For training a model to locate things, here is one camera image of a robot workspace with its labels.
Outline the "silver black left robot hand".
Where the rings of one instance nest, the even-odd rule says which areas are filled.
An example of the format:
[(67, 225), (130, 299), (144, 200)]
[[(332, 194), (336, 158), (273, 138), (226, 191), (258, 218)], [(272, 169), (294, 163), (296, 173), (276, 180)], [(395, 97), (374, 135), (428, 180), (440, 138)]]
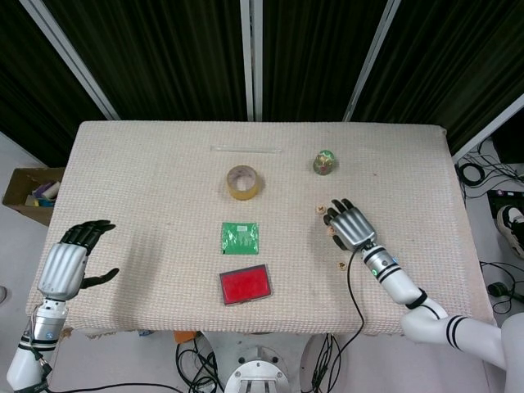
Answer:
[(115, 228), (110, 220), (87, 221), (69, 228), (47, 255), (38, 290), (45, 299), (68, 301), (80, 290), (102, 285), (112, 280), (118, 268), (109, 272), (85, 277), (88, 257), (100, 237)]

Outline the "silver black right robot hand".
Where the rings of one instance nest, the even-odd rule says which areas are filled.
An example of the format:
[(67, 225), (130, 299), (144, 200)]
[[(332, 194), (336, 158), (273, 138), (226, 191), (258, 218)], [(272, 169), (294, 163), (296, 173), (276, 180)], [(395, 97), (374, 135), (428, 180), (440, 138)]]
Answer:
[(343, 251), (360, 250), (375, 243), (377, 234), (363, 213), (349, 200), (332, 200), (323, 216), (332, 239)]

